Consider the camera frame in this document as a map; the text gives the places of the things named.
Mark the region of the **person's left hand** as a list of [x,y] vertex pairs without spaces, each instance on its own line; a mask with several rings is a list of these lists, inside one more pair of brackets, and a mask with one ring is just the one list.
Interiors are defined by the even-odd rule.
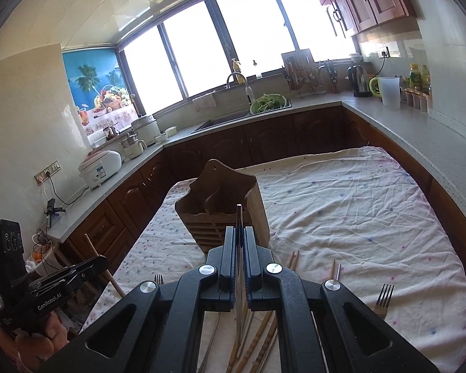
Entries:
[[38,371],[47,359],[69,343],[67,329],[55,311],[50,313],[44,332],[44,335],[18,335],[15,338],[21,362],[30,371]]

